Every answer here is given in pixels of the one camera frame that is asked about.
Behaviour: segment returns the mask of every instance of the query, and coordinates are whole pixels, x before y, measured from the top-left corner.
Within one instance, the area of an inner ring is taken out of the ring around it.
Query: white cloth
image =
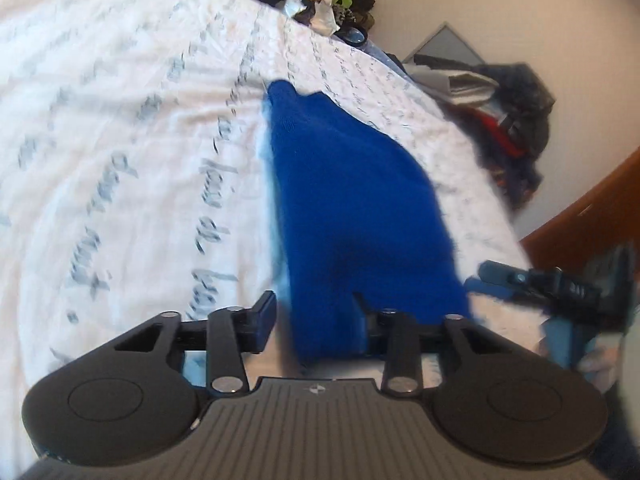
[[[462,279],[485,259],[526,264],[469,141],[433,101],[253,0],[0,0],[0,52],[4,480],[34,460],[20,406],[41,377],[163,310],[249,305],[282,274],[269,81],[325,92],[416,157]],[[474,308],[518,343],[539,339],[537,314]],[[282,373],[281,354],[273,337],[249,374]]]

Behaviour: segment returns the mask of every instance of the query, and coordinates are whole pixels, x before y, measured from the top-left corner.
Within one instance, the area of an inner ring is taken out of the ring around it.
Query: beige wall
[[[400,59],[448,22],[488,62],[529,62],[557,99],[521,237],[640,145],[640,0],[376,0],[371,38]]]

